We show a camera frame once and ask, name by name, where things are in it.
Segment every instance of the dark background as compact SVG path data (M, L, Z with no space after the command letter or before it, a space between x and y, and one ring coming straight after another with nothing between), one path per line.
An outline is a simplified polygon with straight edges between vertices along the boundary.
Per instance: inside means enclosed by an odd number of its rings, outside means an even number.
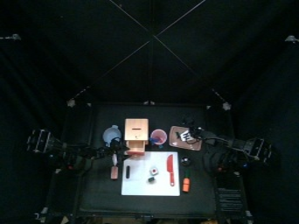
M246 176L257 223L298 222L299 2L2 1L0 216L40 212L50 184L26 153L34 129L62 135L67 101L231 104L236 137L282 154Z

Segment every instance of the red cup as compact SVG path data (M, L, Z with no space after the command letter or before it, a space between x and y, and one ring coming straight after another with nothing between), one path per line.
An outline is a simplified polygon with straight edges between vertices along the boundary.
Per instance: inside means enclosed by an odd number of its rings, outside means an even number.
M155 144L164 144L167 140L167 134L162 129L156 129L151 134L151 138L159 140L155 142Z

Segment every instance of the red knife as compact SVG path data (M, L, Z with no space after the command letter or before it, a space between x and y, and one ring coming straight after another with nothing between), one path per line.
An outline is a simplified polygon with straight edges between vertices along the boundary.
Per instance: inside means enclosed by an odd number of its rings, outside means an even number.
M167 158L167 171L171 174L171 186L174 186L174 154Z

